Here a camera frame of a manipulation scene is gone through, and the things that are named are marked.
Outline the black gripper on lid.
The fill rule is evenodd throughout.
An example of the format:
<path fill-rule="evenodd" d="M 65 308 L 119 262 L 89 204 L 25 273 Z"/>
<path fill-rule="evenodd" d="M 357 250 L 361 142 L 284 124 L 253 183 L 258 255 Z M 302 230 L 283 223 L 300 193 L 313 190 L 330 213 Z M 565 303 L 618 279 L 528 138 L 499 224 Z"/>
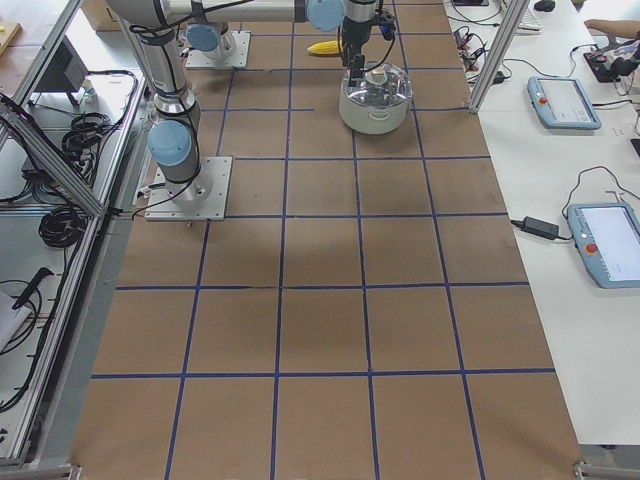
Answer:
<path fill-rule="evenodd" d="M 341 27 L 341 58 L 342 65 L 349 68 L 348 85 L 355 87 L 357 81 L 363 77 L 365 56 L 363 46 L 369 41 L 371 22 L 356 22 L 344 19 Z"/>

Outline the person's hand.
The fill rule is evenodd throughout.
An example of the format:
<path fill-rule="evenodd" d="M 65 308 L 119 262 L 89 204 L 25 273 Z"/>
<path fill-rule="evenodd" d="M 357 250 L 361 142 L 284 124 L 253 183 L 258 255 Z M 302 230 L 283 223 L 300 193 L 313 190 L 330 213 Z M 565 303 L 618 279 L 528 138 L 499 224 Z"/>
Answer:
<path fill-rule="evenodd" d="M 588 19 L 584 21 L 588 29 L 603 32 L 606 35 L 625 39 L 638 39 L 640 23 L 638 20 Z"/>

